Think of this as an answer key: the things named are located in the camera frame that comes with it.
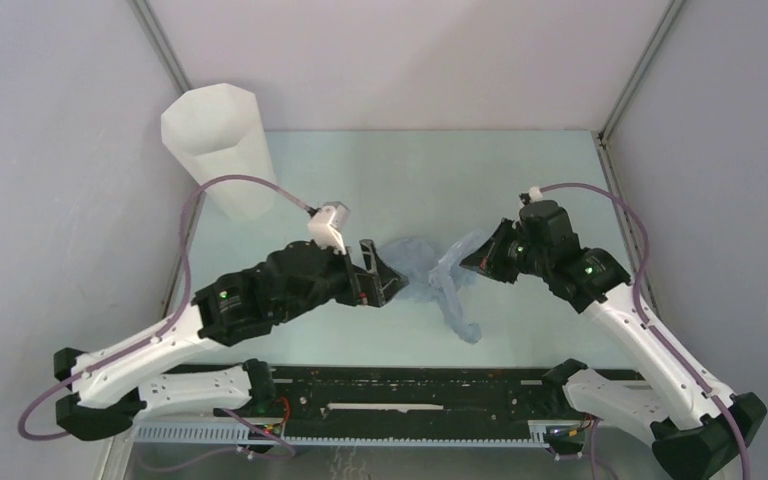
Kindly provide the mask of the blue plastic trash bag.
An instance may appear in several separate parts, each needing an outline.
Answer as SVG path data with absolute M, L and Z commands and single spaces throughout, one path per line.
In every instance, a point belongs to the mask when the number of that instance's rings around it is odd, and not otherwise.
M 485 230 L 474 230 L 438 252 L 424 237 L 394 240 L 378 249 L 382 260 L 403 274 L 408 284 L 396 295 L 399 300 L 435 303 L 444 324 L 468 344 L 482 338 L 481 327 L 465 318 L 459 290 L 476 280 L 477 275 L 460 265 L 489 239 Z

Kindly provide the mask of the white translucent trash bin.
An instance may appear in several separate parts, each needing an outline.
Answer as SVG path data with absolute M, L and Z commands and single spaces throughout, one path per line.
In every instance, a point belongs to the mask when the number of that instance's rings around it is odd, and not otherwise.
M 220 176 L 276 182 L 256 95 L 219 83 L 190 90 L 160 116 L 161 140 L 200 185 Z

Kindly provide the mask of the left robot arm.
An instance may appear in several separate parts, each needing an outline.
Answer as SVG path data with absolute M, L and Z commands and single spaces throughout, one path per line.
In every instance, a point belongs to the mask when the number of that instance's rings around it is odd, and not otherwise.
M 201 410 L 272 411 L 277 393 L 269 365 L 249 359 L 230 367 L 185 372 L 195 357 L 269 334 L 331 301 L 381 308 L 409 283 L 387 265 L 374 243 L 360 244 L 365 264 L 332 247 L 296 241 L 257 265 L 220 276 L 184 308 L 96 352 L 64 348 L 55 376 L 72 378 L 55 404 L 56 423 L 71 436 L 95 441 L 140 420 Z

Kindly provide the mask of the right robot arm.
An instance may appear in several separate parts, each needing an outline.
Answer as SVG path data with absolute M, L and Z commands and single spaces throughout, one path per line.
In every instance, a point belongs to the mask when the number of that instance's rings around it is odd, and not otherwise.
M 524 205 L 516 220 L 461 260 L 486 278 L 540 278 L 557 298 L 602 328 L 632 361 L 649 392 L 611 381 L 568 359 L 542 382 L 545 411 L 590 414 L 651 448 L 673 479 L 738 479 L 741 453 L 757 434 L 766 405 L 735 393 L 704 369 L 634 291 L 629 273 L 607 251 L 581 246 L 567 211 L 552 200 Z

